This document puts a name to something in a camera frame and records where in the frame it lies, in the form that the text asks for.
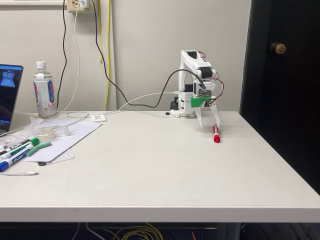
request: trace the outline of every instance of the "black door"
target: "black door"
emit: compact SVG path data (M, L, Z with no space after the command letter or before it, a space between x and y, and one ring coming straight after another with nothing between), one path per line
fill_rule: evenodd
M240 113L320 194L320 0L253 0L249 31Z

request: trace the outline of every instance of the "white paper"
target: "white paper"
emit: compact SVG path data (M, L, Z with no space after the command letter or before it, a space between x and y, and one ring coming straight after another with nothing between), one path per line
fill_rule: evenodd
M52 120L39 124L38 128L51 127L51 126L65 126L72 123L65 120ZM55 157L75 145L89 133L96 130L101 123L98 122L85 122L81 121L71 126L68 126L70 136L57 137L51 141L52 145L41 148L32 154L30 157L25 156L21 161L27 162L49 162Z

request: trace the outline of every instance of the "plastic bag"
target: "plastic bag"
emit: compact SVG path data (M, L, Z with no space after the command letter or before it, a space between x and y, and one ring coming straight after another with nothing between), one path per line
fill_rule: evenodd
M31 123L25 126L22 130L17 133L8 134L2 140L0 140L0 148L10 148L15 143L18 143L24 139L28 139L33 136L34 130L40 123L43 122L42 118L30 117Z

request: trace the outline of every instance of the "red wire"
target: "red wire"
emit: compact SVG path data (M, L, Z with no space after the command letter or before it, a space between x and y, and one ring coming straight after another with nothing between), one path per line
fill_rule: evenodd
M205 55L205 53L204 52L202 52L202 51L198 51L198 53L200 53L200 54L202 54L203 56L201 56L201 58L203 58L203 59L205 59L207 56Z
M211 100L211 101L209 102L209 104L213 104L216 100L218 100L218 98L221 97L222 93L224 92L225 85L224 85L224 83L223 83L219 78L216 78L216 77L207 77L207 78L218 80L218 81L221 83L221 85L222 85L222 90L221 90L220 95L217 96L215 99L213 99L213 100Z
M192 239L193 239L193 240L196 240L196 237L195 237L194 232L191 232L191 235L192 235Z

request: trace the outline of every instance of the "red marker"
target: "red marker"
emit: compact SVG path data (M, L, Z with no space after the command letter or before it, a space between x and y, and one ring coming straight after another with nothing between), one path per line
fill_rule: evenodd
M215 143L219 143L220 142L220 137L219 137L219 131L218 131L217 125L213 125L212 126L212 131L213 131L213 141Z

